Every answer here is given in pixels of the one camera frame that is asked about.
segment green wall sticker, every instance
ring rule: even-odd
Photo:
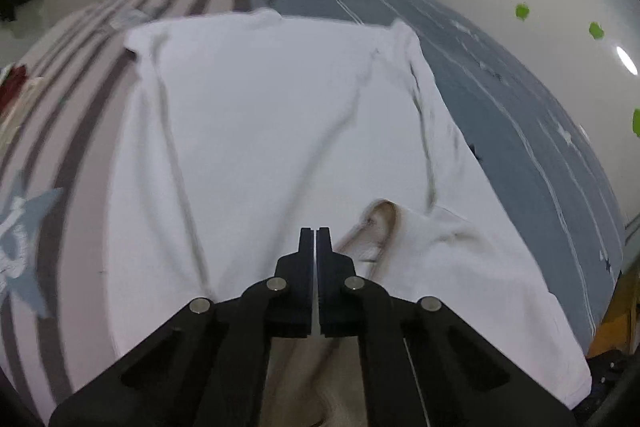
[[[521,21],[529,17],[530,12],[531,10],[529,9],[529,6],[527,6],[526,3],[521,2],[516,6],[516,17]]]
[[[591,23],[591,25],[589,26],[589,33],[591,34],[591,37],[596,40],[600,40],[604,37],[604,30],[602,29],[602,26],[600,26],[597,22]]]
[[[636,133],[636,136],[640,138],[640,109],[636,109],[634,111],[633,130],[634,133]]]

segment striped bedsheet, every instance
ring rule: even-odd
[[[33,280],[7,286],[0,309],[0,365],[25,404],[46,420],[116,359],[104,302],[104,212],[136,73],[125,31],[110,23],[132,9],[159,19],[259,7],[379,25],[401,18],[414,28],[450,113],[586,349],[622,263],[618,204],[554,97],[459,14],[433,0],[104,0],[59,22],[24,57],[45,84],[0,158],[3,206],[19,176],[27,200],[61,189],[34,238],[25,272]]]

